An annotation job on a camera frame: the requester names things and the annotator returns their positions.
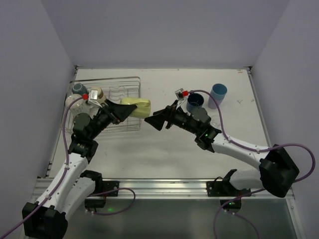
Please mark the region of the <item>yellow-green cup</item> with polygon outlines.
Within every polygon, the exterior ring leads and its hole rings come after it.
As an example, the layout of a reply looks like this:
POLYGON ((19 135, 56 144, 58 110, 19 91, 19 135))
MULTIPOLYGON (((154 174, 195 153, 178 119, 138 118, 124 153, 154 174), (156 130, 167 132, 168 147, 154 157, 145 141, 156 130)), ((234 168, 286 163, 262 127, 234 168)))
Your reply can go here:
POLYGON ((130 117, 145 119, 151 113, 151 101, 144 98, 122 98, 120 100, 122 105, 136 105, 137 108, 130 114, 130 117))

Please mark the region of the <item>light blue cup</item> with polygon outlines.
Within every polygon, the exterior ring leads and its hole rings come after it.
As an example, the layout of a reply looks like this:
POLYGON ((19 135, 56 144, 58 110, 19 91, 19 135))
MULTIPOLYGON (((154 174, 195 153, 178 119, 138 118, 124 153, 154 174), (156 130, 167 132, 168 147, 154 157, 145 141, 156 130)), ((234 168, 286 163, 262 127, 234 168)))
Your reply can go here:
POLYGON ((227 87, 224 84, 217 83, 212 86, 211 95, 217 101, 218 104, 221 104, 227 94, 227 87))

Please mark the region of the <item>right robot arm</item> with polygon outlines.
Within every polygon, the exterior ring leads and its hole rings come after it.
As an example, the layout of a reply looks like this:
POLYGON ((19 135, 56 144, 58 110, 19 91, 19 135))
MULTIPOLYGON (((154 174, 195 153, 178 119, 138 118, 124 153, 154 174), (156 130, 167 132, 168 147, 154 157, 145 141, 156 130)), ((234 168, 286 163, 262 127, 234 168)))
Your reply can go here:
POLYGON ((286 196, 300 172, 282 147, 270 149, 244 141, 231 142, 221 130, 211 125, 211 117, 204 108, 188 114, 177 104, 172 104, 145 118, 145 122, 157 130, 178 126, 194 134, 194 141, 201 149, 231 156, 254 167, 259 172, 261 186, 276 197, 286 196))

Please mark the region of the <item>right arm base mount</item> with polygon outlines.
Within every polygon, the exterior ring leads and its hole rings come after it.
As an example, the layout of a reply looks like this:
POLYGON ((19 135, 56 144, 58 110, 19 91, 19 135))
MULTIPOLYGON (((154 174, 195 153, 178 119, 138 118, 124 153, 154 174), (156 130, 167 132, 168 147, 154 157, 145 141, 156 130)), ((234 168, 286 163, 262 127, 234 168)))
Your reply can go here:
MULTIPOLYGON (((208 197, 237 197, 243 194, 251 192, 250 189, 236 189, 230 183, 230 174, 225 177, 217 177, 213 181, 206 182, 206 191, 208 197)), ((234 202, 227 203, 223 207, 224 210, 227 210, 232 213, 237 213, 242 207, 241 199, 234 202)))

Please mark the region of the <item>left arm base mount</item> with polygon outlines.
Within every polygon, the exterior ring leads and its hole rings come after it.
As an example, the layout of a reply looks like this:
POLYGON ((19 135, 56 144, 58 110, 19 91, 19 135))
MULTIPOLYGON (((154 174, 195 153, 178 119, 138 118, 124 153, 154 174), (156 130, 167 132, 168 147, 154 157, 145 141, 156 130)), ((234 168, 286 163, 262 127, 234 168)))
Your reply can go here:
POLYGON ((103 180, 101 186, 93 192, 93 196, 89 196, 84 201, 85 209, 97 212, 97 209, 102 209, 106 205, 107 197, 117 197, 118 192, 106 193, 118 189, 120 185, 119 181, 105 181, 103 180))

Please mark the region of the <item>lavender plastic cup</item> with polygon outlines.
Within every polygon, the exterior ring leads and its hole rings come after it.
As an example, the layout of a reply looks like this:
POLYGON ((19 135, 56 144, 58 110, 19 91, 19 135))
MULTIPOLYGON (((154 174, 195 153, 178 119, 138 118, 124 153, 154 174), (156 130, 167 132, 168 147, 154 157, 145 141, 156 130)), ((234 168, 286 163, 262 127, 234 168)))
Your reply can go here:
POLYGON ((212 97, 209 97, 209 99, 208 99, 208 107, 210 109, 216 109, 217 108, 217 105, 216 105, 216 103, 215 103, 215 101, 214 101, 214 99, 212 97))

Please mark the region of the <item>clear glass cup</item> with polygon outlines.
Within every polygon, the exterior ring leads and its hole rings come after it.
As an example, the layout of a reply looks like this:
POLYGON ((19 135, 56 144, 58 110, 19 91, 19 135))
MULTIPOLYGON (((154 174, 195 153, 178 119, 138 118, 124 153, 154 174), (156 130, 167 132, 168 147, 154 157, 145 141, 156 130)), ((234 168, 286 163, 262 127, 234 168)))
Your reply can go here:
POLYGON ((219 116, 211 116, 211 125, 214 128, 221 129, 221 122, 219 116))

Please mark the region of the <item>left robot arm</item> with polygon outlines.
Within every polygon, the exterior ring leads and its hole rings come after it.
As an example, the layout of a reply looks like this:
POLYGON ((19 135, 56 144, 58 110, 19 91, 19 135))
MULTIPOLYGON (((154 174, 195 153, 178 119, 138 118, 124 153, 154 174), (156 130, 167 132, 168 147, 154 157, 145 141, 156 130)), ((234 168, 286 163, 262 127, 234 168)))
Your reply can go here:
POLYGON ((58 174, 34 203, 26 203, 22 209, 27 237, 63 238, 70 218, 87 197, 110 196, 121 190, 116 186, 105 191, 102 175, 86 168, 98 147, 95 138, 108 125, 123 122, 136 108, 106 100, 94 117, 86 113, 75 117, 71 143, 64 145, 66 159, 58 174))

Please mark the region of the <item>dark blue mug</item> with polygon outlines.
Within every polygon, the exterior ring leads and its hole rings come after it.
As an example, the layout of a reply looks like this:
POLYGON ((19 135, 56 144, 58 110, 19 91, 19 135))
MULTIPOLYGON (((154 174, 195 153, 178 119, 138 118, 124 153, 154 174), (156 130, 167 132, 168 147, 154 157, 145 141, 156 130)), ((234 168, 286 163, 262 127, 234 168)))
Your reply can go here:
POLYGON ((201 108, 204 103, 204 97, 198 93, 191 93, 187 98, 186 109, 192 112, 194 109, 201 108))

